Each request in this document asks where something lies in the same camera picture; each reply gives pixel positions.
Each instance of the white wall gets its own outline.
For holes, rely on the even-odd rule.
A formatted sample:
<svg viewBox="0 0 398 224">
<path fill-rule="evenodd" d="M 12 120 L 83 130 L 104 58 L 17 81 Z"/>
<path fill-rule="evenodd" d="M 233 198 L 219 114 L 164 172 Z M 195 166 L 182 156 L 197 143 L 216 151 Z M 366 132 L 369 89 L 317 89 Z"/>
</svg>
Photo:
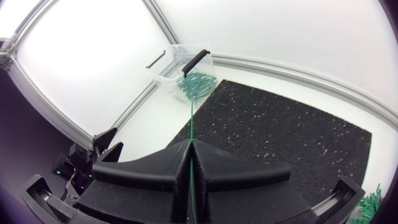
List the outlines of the white wall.
<svg viewBox="0 0 398 224">
<path fill-rule="evenodd" d="M 375 0 L 156 0 L 181 42 L 299 68 L 398 112 L 398 47 Z"/>
<path fill-rule="evenodd" d="M 0 37 L 10 38 L 39 0 L 3 0 L 0 3 Z"/>
<path fill-rule="evenodd" d="M 94 135 L 150 82 L 141 69 L 169 43 L 142 1 L 57 1 L 18 49 L 38 88 Z"/>
</svg>

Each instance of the speckled floor mat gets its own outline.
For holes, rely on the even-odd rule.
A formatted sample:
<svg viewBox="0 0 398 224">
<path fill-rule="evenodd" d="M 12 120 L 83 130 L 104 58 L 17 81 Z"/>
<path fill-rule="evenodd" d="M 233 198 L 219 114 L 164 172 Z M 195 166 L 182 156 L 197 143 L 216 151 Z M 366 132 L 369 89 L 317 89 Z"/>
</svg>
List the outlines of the speckled floor mat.
<svg viewBox="0 0 398 224">
<path fill-rule="evenodd" d="M 343 119 L 225 80 L 195 113 L 193 127 L 195 139 L 242 158 L 292 165 L 290 182 L 310 205 L 327 198 L 342 176 L 362 184 L 371 143 L 371 133 Z M 170 144 L 189 137 L 185 125 Z"/>
</svg>

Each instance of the green tangled object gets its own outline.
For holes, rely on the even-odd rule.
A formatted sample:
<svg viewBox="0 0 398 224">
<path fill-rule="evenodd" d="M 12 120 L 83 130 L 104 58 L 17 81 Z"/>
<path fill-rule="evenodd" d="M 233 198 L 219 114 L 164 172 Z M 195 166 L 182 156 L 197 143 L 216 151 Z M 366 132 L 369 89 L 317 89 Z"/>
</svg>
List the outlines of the green tangled object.
<svg viewBox="0 0 398 224">
<path fill-rule="evenodd" d="M 194 72 L 187 74 L 187 77 L 178 84 L 178 87 L 185 93 L 189 100 L 210 95 L 216 88 L 217 79 L 204 73 Z"/>
<path fill-rule="evenodd" d="M 368 224 L 372 220 L 376 211 L 379 209 L 381 204 L 381 189 L 380 184 L 377 187 L 376 193 L 371 193 L 370 196 L 363 197 L 359 202 L 358 206 L 362 208 L 359 212 L 362 213 L 363 217 L 355 217 L 350 219 L 351 224 Z"/>
</svg>

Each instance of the coiled green wire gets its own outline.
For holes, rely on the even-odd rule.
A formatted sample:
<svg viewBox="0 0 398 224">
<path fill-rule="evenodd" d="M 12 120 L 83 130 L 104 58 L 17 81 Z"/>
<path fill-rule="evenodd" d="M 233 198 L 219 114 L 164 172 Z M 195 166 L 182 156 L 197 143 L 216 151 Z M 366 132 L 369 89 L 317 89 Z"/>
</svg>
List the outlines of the coiled green wire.
<svg viewBox="0 0 398 224">
<path fill-rule="evenodd" d="M 204 73 L 194 72 L 178 84 L 189 100 L 197 100 L 210 95 L 216 88 L 217 79 Z"/>
</svg>

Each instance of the plastic bin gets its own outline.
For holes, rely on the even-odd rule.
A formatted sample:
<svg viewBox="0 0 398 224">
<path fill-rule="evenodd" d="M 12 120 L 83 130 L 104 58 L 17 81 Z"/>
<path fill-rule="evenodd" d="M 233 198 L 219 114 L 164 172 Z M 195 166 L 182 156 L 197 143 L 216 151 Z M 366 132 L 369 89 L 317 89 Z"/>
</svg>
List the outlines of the plastic bin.
<svg viewBox="0 0 398 224">
<path fill-rule="evenodd" d="M 214 86 L 217 83 L 209 44 L 170 45 L 160 56 L 149 63 L 143 72 L 156 81 L 159 86 L 169 88 L 174 97 L 184 103 L 190 103 L 192 100 L 188 98 L 189 94 L 181 89 L 181 83 L 184 78 L 189 77 L 189 74 L 205 74 L 215 78 Z"/>
<path fill-rule="evenodd" d="M 153 80 L 163 84 L 174 86 L 179 84 L 184 76 L 192 72 L 205 73 L 216 77 L 213 59 L 210 54 L 203 57 L 189 70 L 184 68 L 200 53 L 202 50 L 210 52 L 209 44 L 173 44 L 167 47 L 164 52 L 152 63 L 148 64 L 143 72 L 148 74 Z"/>
</svg>

